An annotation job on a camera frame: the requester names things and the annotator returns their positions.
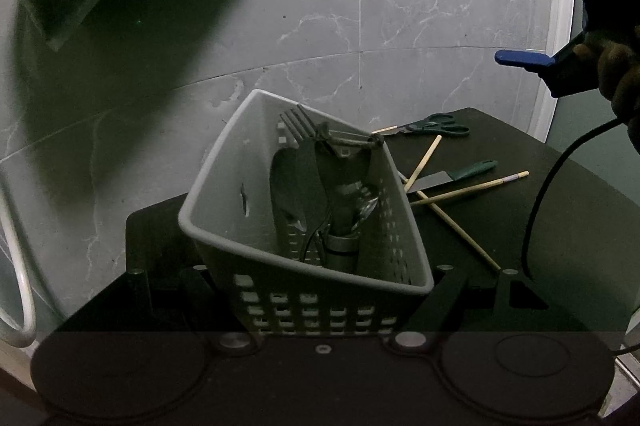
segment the white tube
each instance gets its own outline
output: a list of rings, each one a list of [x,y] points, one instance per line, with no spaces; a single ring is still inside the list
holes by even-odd
[[[14,264],[15,277],[18,281],[20,300],[22,301],[22,326],[16,323],[9,313],[0,307],[0,319],[11,327],[11,330],[0,330],[0,340],[18,348],[25,348],[30,346],[36,337],[36,308],[33,294],[31,293],[27,268],[24,263],[24,256],[15,232],[14,220],[11,216],[2,182],[0,182],[0,224],[2,224],[9,254]]]

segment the cable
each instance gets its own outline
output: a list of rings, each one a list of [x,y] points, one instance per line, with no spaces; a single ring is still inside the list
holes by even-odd
[[[639,114],[640,114],[640,110],[636,110],[629,119],[631,120],[633,117]],[[542,186],[540,187],[540,190],[536,195],[536,200],[533,202],[533,207],[531,209],[531,213],[529,214],[529,220],[527,221],[527,227],[525,228],[525,231],[524,231],[524,239],[522,241],[522,253],[520,256],[520,263],[522,264],[522,270],[524,274],[529,279],[533,280],[533,276],[531,275],[531,271],[529,269],[529,259],[528,259],[529,243],[531,240],[531,231],[533,230],[533,224],[536,220],[536,215],[538,214],[538,210],[540,209],[540,204],[542,203],[542,199],[544,198],[545,193],[549,188],[549,185],[551,184],[551,181],[554,179],[554,177],[558,173],[558,170],[561,168],[562,164],[564,164],[566,160],[569,158],[569,156],[578,148],[580,148],[580,146],[582,146],[587,141],[593,139],[594,137],[597,137],[605,132],[608,132],[612,128],[619,126],[620,124],[623,124],[624,122],[625,121],[616,118],[604,124],[601,124],[600,126],[597,126],[593,130],[589,130],[587,133],[585,133],[584,135],[580,136],[578,139],[573,141],[567,147],[567,149],[562,152],[558,160],[552,166],[551,170],[549,170],[549,173],[546,174],[545,181],[542,183]],[[614,356],[622,356],[623,354],[629,354],[639,349],[640,349],[640,343],[636,343],[635,345],[631,345],[626,348],[620,348],[619,350],[612,350],[611,353]]]
[[[15,322],[10,314],[0,307],[0,319],[9,325],[10,330],[0,330],[0,340],[7,342],[11,346],[26,348],[34,342],[36,337],[36,309],[31,293],[31,284],[27,268],[24,263],[24,255],[20,248],[18,236],[15,231],[14,220],[9,209],[6,198],[4,184],[0,182],[0,224],[4,229],[4,237],[9,248],[11,261],[14,264],[15,277],[20,290],[20,300],[22,301],[22,321],[20,326]]]

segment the black cable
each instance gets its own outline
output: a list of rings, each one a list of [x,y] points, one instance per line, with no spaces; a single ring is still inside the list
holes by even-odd
[[[637,116],[639,114],[640,114],[640,110],[636,110],[633,113],[632,117],[630,117],[629,119],[632,119],[633,117],[635,117],[635,116]],[[546,193],[547,189],[549,188],[549,185],[551,184],[551,181],[554,179],[554,177],[558,173],[558,170],[561,168],[562,164],[564,164],[566,162],[566,160],[569,158],[569,156],[574,151],[576,151],[578,148],[580,148],[580,146],[582,146],[587,141],[593,139],[594,137],[597,137],[597,136],[599,136],[599,135],[611,130],[612,128],[615,128],[615,127],[619,126],[620,124],[623,124],[624,122],[625,121],[616,118],[616,119],[612,119],[612,120],[610,120],[610,121],[608,121],[608,122],[606,122],[604,124],[601,124],[600,126],[597,126],[593,130],[589,130],[587,133],[585,133],[584,135],[580,136],[578,139],[573,141],[567,147],[567,149],[562,152],[562,154],[560,155],[558,160],[552,166],[551,170],[549,170],[549,173],[546,174],[545,181],[542,183],[542,186],[540,187],[540,190],[538,191],[538,194],[536,195],[535,202],[533,202],[533,207],[531,209],[531,213],[529,214],[529,220],[527,221],[527,227],[525,228],[525,231],[524,231],[524,239],[522,241],[522,253],[521,253],[521,256],[520,256],[520,263],[522,264],[522,270],[523,270],[524,274],[529,279],[533,280],[533,276],[531,275],[531,271],[529,269],[529,260],[528,260],[529,243],[530,243],[530,240],[531,240],[531,231],[533,230],[533,224],[535,222],[536,215],[538,214],[538,210],[540,209],[540,204],[542,203],[542,199],[545,196],[545,193]],[[629,354],[629,353],[634,352],[635,350],[639,350],[639,349],[640,349],[640,343],[636,343],[635,345],[631,345],[631,346],[628,346],[626,348],[620,348],[619,350],[612,350],[611,353],[614,356],[622,356],[623,354]]]

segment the black circular disc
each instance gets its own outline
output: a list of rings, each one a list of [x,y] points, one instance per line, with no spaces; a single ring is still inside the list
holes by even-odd
[[[528,420],[599,406],[614,375],[611,354],[589,332],[456,332],[441,364],[466,398]]]
[[[76,416],[123,419],[164,408],[188,392],[206,364],[189,332],[55,332],[34,354],[44,399]]]

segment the basket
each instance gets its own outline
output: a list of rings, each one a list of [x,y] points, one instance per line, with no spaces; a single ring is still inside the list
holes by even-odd
[[[297,258],[278,246],[271,207],[271,159],[287,136],[279,116],[294,101],[253,90],[225,126],[180,210],[181,229],[196,243],[216,286],[248,330],[263,334],[389,333],[433,287],[424,246],[385,145],[371,155],[369,182],[380,190],[362,228],[356,274]],[[316,123],[357,132],[312,108]]]

